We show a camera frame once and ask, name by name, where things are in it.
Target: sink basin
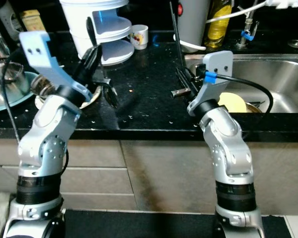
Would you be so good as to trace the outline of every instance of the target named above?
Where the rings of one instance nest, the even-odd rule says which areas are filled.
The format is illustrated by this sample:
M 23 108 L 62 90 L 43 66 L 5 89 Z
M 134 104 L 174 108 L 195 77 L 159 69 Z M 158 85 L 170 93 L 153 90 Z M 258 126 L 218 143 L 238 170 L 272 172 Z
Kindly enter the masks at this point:
M 186 55 L 187 67 L 195 73 L 203 56 Z M 233 76 L 267 88 L 274 97 L 272 113 L 298 113 L 298 55 L 234 55 Z M 230 82 L 225 91 L 260 102 L 263 112 L 268 108 L 268 97 L 255 88 Z

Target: small mug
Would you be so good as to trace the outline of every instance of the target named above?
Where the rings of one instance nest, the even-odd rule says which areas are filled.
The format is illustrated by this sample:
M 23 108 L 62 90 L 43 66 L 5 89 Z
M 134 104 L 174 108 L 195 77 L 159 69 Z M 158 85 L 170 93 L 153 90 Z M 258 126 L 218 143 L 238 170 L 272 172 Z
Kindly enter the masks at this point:
M 136 50 L 145 49 L 148 44 L 148 27 L 146 25 L 133 25 L 128 39 Z

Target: yellow dish soap bottle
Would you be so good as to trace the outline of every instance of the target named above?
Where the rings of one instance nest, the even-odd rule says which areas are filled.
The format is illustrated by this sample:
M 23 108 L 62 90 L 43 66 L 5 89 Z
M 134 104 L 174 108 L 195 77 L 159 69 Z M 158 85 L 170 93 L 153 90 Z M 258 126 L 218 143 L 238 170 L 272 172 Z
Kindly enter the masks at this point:
M 209 19 L 231 14 L 231 0 L 213 0 Z M 205 37 L 205 45 L 212 48 L 220 47 L 223 43 L 229 18 L 209 23 Z

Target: black mat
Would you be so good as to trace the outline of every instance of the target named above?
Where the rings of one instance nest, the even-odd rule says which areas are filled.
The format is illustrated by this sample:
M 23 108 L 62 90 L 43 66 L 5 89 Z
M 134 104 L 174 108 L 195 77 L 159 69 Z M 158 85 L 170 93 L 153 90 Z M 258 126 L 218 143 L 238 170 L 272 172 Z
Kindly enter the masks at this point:
M 67 210 L 66 238 L 211 238 L 212 215 Z M 291 238 L 282 217 L 263 217 L 266 238 Z

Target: teal plate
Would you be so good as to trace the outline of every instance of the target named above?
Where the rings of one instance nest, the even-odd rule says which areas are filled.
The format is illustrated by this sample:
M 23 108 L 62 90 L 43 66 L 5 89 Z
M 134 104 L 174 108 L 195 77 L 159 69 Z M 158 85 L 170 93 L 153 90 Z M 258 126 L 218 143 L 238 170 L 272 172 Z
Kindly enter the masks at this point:
M 36 76 L 38 76 L 38 74 L 33 73 L 33 72 L 24 72 L 24 73 L 25 73 L 25 77 L 29 80 L 30 83 L 32 82 L 32 80 L 33 80 Z M 9 105 L 10 105 L 10 107 L 16 106 L 16 105 L 18 105 L 18 104 L 24 102 L 25 100 L 29 99 L 29 98 L 32 97 L 32 96 L 33 96 L 33 93 L 30 91 L 30 92 L 29 92 L 27 95 L 25 95 L 23 98 L 21 98 L 21 99 L 15 101 L 15 102 L 13 102 L 13 103 L 10 103 Z M 5 110 L 5 109 L 6 109 L 5 106 L 1 106 L 1 107 L 0 107 L 0 111 L 3 111 L 3 110 Z

